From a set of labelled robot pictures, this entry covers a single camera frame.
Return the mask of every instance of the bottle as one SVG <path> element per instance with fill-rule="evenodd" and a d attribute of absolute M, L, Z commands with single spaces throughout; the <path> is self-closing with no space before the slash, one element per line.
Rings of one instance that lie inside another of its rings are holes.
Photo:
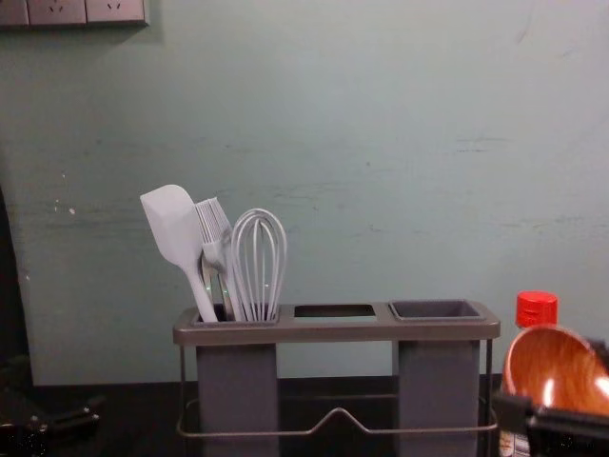
<path fill-rule="evenodd" d="M 516 300 L 516 326 L 519 329 L 538 325 L 556 325 L 559 320 L 559 297 L 550 292 L 525 290 Z M 526 436 L 500 431 L 500 457 L 530 457 Z"/>

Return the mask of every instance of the red bottle cap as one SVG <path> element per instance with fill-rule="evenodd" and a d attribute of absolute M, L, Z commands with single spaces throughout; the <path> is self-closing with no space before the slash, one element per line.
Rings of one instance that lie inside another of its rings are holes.
<path fill-rule="evenodd" d="M 559 321 L 559 297 L 549 292 L 526 290 L 518 294 L 516 325 L 527 328 Z"/>

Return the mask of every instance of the utensil caddy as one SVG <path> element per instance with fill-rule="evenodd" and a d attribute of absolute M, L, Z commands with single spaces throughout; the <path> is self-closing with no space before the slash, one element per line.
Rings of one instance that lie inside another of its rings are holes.
<path fill-rule="evenodd" d="M 609 350 L 601 340 L 588 339 L 609 369 Z M 609 416 L 534 406 L 531 399 L 506 392 L 493 395 L 499 427 L 526 436 L 533 457 L 606 457 Z"/>
<path fill-rule="evenodd" d="M 354 322 L 355 316 L 365 316 L 365 322 Z M 499 319 L 484 305 L 464 300 L 283 305 L 274 322 L 256 323 L 205 324 L 196 308 L 187 309 L 173 329 L 181 362 L 177 431 L 185 440 L 202 440 L 206 457 L 279 457 L 280 437 L 311 436 L 341 415 L 367 435 L 395 436 L 399 457 L 474 457 L 481 432 L 490 456 L 490 432 L 497 428 L 492 351 L 499 335 Z M 335 407 L 310 429 L 281 430 L 277 344 L 362 341 L 393 342 L 394 427 L 369 428 Z M 486 385 L 479 425 L 481 341 Z M 198 371 L 199 398 L 188 402 L 185 348 L 195 348 Z M 185 421 L 188 407 L 197 403 L 203 430 L 193 432 Z"/>

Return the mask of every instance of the kitchen utensil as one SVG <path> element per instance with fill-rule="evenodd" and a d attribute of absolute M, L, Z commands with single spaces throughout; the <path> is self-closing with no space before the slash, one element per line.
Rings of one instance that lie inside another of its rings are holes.
<path fill-rule="evenodd" d="M 152 235 L 163 257 L 182 269 L 204 322 L 218 322 L 199 273 L 203 237 L 188 193 L 167 185 L 140 197 Z"/>
<path fill-rule="evenodd" d="M 284 227 L 270 211 L 251 209 L 235 223 L 230 244 L 235 285 L 246 319 L 274 319 L 287 261 Z"/>
<path fill-rule="evenodd" d="M 229 266 L 230 223 L 216 197 L 195 205 L 203 233 L 203 262 L 218 270 L 228 320 L 243 321 L 236 303 L 232 268 Z"/>
<path fill-rule="evenodd" d="M 520 333 L 507 353 L 502 385 L 538 406 L 609 415 L 609 373 L 590 344 L 565 328 Z"/>

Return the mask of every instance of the white whisk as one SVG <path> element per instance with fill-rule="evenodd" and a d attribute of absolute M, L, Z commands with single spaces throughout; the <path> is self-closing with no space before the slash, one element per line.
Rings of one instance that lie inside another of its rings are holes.
<path fill-rule="evenodd" d="M 273 320 L 287 261 L 284 227 L 270 211 L 251 209 L 235 223 L 230 245 L 244 316 L 248 321 Z"/>

